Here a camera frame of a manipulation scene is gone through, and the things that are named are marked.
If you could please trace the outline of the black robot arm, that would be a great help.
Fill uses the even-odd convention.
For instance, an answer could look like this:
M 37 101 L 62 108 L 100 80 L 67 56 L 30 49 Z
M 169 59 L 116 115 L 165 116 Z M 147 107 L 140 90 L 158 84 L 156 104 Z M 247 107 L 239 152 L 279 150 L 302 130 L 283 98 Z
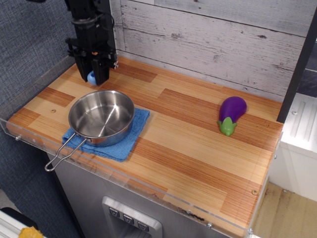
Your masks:
M 74 57 L 84 81 L 95 78 L 96 85 L 109 79 L 109 69 L 117 68 L 114 18 L 108 0 L 67 0 L 76 38 L 67 38 L 68 54 Z

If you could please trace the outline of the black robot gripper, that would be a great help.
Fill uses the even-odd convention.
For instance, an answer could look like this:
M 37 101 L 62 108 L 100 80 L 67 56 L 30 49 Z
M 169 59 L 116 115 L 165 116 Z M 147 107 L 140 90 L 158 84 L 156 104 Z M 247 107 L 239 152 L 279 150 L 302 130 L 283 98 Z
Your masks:
M 109 67 L 118 67 L 110 30 L 97 20 L 74 20 L 72 23 L 76 38 L 66 39 L 69 54 L 75 58 L 83 80 L 93 71 L 96 84 L 102 85 L 109 79 Z

